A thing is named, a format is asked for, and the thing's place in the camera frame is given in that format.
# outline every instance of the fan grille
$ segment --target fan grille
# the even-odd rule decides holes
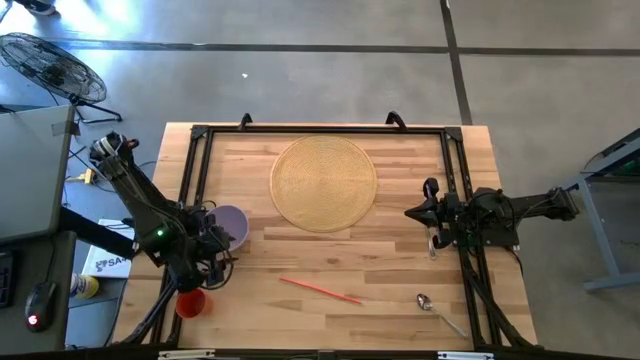
[[[35,36],[0,36],[0,55],[19,73],[43,88],[71,99],[95,104],[107,97],[107,87],[91,68],[75,56]]]

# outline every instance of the purple bowl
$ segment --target purple bowl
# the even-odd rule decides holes
[[[209,210],[207,215],[209,214],[215,215],[216,224],[235,238],[229,244],[229,251],[234,251],[244,244],[249,235],[249,219],[242,210],[233,205],[222,205]]]

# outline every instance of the gray metal stand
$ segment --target gray metal stand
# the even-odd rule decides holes
[[[605,232],[603,222],[604,219],[598,213],[598,209],[591,195],[589,180],[594,177],[602,177],[619,169],[628,162],[637,159],[640,156],[640,131],[636,130],[631,136],[623,138],[614,146],[603,151],[604,158],[594,161],[586,169],[574,176],[562,187],[565,190],[579,190],[584,204],[587,208],[587,214],[593,230],[596,235],[598,247],[604,258],[609,276],[587,281],[584,287],[587,291],[616,288],[632,284],[640,284],[640,272],[621,274],[616,259],[611,250],[609,239]]]

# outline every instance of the red plastic cup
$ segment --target red plastic cup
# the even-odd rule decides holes
[[[201,289],[195,289],[191,292],[178,294],[176,302],[176,312],[183,319],[190,319],[200,314],[206,314],[211,311],[213,302]]]

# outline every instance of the wood grain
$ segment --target wood grain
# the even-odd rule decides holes
[[[180,189],[192,125],[168,123],[165,130],[153,181],[171,199],[177,198]],[[462,129],[473,185],[499,188],[488,129]],[[446,184],[439,140],[422,135],[348,135],[374,163],[378,193],[369,212],[354,226],[319,234],[288,223],[269,195],[274,161],[300,136],[215,136],[204,198],[242,208],[249,216],[249,241],[234,253],[239,261],[231,281],[208,293],[214,311],[183,322],[180,346],[470,349],[470,340],[459,338],[415,303],[416,294],[425,293],[440,312],[469,329],[456,251],[444,249],[437,261],[430,260],[426,229],[403,215],[423,201],[421,186],[427,176],[436,177],[443,188]],[[197,152],[202,151],[201,142]],[[200,156],[197,159],[189,202]],[[460,187],[457,161],[454,170]],[[523,336],[535,342],[518,264],[502,249],[487,249],[487,259],[497,302]],[[162,270],[147,258],[134,259],[115,339],[124,338],[142,319],[158,294],[161,276]],[[363,305],[283,283],[280,276],[358,298]],[[165,329],[173,317],[173,305],[168,309]],[[481,304],[479,310],[486,324]]]

